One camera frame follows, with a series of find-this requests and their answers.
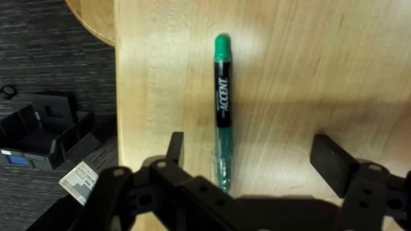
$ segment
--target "green highlighter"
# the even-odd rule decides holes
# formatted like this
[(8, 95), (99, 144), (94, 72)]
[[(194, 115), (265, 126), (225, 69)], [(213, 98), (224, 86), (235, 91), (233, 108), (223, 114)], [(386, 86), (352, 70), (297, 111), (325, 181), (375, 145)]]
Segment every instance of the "green highlighter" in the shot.
[(231, 128), (231, 45), (230, 37), (221, 34), (215, 39), (215, 155), (218, 186), (225, 193), (231, 190), (233, 131)]

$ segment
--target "black label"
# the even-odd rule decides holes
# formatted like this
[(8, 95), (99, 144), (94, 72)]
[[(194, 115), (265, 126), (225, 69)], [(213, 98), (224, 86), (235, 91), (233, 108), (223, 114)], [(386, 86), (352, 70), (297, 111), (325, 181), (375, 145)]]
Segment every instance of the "black label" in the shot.
[(214, 76), (217, 127), (231, 127), (231, 63), (215, 62)]

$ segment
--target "gray carpet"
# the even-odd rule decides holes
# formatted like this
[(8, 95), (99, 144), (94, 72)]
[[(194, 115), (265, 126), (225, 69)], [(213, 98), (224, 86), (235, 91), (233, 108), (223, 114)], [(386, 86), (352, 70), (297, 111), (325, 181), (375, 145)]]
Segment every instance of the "gray carpet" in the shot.
[[(79, 109), (97, 120), (115, 112), (114, 49), (83, 28), (64, 0), (3, 1), (0, 17), (0, 86), (18, 91), (0, 99), (0, 118), (46, 90), (74, 93)], [(0, 229), (28, 228), (67, 194), (58, 181), (73, 166), (46, 172), (0, 164)]]

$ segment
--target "green cap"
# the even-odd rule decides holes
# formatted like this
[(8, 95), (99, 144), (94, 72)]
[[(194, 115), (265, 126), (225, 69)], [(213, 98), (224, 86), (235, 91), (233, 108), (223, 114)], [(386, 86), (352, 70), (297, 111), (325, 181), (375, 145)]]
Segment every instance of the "green cap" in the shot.
[(231, 61), (231, 43), (228, 34), (220, 34), (215, 39), (215, 61)]

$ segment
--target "light wood surface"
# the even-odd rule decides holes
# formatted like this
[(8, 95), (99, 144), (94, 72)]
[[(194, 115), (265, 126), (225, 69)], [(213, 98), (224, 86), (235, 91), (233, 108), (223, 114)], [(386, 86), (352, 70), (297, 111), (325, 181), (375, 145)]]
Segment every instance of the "light wood surface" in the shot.
[(80, 23), (104, 43), (115, 46), (113, 0), (65, 0)]
[[(114, 0), (120, 163), (138, 170), (185, 133), (211, 178), (214, 39), (233, 49), (233, 195), (339, 203), (309, 163), (325, 132), (353, 156), (411, 169), (409, 0)], [(161, 230), (151, 215), (134, 230)], [(398, 230), (388, 220), (386, 230)]]

